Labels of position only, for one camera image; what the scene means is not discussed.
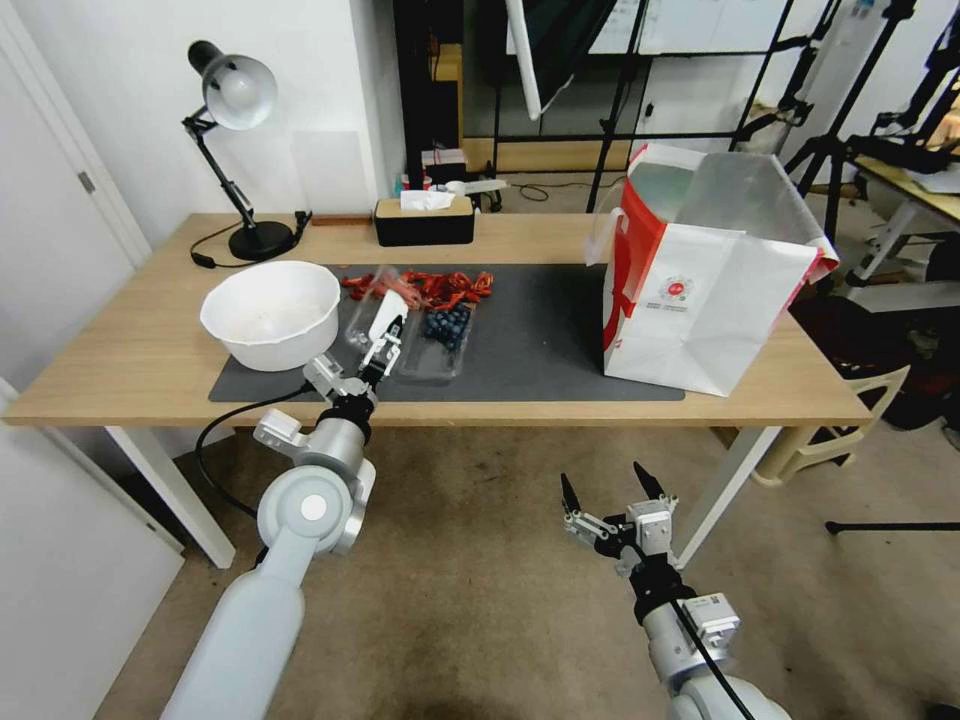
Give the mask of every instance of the desk lamp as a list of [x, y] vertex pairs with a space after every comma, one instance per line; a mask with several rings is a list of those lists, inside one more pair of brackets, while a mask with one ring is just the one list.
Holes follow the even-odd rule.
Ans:
[[193, 43], [187, 58], [200, 73], [204, 104], [184, 118], [183, 126], [243, 219], [243, 227], [230, 236], [230, 252], [241, 260], [269, 260], [296, 244], [294, 233], [283, 223], [254, 222], [253, 206], [237, 184], [223, 174], [203, 136], [218, 125], [229, 130], [249, 130], [262, 123], [277, 101], [277, 81], [262, 62], [245, 55], [224, 55], [206, 40]]

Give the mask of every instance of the lamp shade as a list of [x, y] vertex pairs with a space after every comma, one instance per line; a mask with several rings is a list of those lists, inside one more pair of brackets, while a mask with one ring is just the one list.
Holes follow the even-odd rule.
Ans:
[[224, 55], [206, 40], [193, 43], [187, 57], [200, 73], [203, 102], [217, 124], [230, 130], [249, 130], [273, 111], [277, 81], [259, 60]]

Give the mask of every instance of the logo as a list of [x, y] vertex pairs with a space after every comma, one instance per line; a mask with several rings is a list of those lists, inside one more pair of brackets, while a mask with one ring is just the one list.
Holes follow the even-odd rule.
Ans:
[[693, 290], [693, 280], [682, 275], [667, 278], [660, 288], [660, 297], [667, 302], [683, 302]]

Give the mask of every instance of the gray desk mat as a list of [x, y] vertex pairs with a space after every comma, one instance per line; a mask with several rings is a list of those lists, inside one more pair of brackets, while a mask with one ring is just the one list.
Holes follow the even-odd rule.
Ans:
[[[603, 375], [601, 302], [604, 268], [583, 265], [485, 265], [493, 295], [477, 309], [463, 371], [446, 385], [399, 377], [380, 384], [381, 400], [408, 402], [510, 402], [590, 400], [682, 400], [683, 390]], [[341, 276], [372, 272], [369, 265], [331, 266]], [[398, 267], [426, 272], [471, 270], [463, 265]], [[348, 371], [359, 353], [344, 339], [356, 303], [344, 293], [340, 335], [330, 353]], [[214, 402], [255, 402], [296, 390], [299, 368], [260, 372], [231, 356], [210, 391]], [[316, 394], [300, 401], [317, 402]]]

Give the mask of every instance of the tissue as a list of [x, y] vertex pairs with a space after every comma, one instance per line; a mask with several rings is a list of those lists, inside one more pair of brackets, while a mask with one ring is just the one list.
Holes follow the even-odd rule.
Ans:
[[400, 193], [401, 210], [443, 210], [453, 203], [453, 193], [430, 190], [403, 190]]

